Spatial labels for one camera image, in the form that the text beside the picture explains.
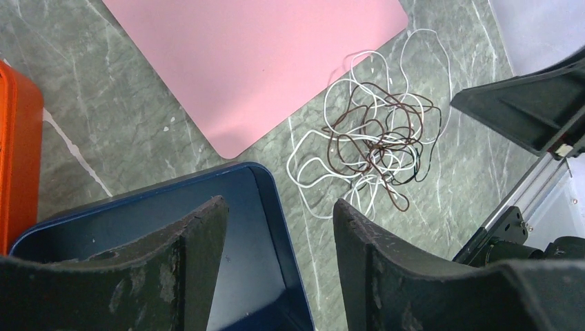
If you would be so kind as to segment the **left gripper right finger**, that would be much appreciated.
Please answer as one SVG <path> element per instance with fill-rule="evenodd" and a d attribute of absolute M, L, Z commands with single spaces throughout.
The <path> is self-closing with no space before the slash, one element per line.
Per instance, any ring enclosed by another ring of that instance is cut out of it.
<path fill-rule="evenodd" d="M 584 261 L 509 259 L 474 268 L 333 208 L 350 330 L 583 330 Z"/>

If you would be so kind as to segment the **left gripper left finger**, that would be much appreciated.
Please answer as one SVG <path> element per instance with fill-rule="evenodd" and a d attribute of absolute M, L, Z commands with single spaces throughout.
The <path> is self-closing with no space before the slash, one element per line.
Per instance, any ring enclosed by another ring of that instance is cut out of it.
<path fill-rule="evenodd" d="M 81 261 L 1 258 L 2 330 L 205 330 L 228 204 Z"/>

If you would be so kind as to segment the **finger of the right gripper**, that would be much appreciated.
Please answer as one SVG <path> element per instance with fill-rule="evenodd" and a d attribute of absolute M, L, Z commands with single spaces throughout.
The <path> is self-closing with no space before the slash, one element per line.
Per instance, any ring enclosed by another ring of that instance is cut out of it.
<path fill-rule="evenodd" d="M 553 66 L 458 92 L 450 104 L 536 156 L 584 153 L 584 49 Z"/>

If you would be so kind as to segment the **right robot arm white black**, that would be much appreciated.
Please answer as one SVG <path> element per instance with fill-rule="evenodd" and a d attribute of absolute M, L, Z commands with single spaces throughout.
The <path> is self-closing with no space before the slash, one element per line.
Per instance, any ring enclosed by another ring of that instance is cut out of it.
<path fill-rule="evenodd" d="M 455 262 L 483 267 L 503 259 L 543 259 L 551 249 L 525 243 L 530 210 L 584 153 L 584 49 L 531 74 L 458 92 L 454 108 L 539 157 Z"/>

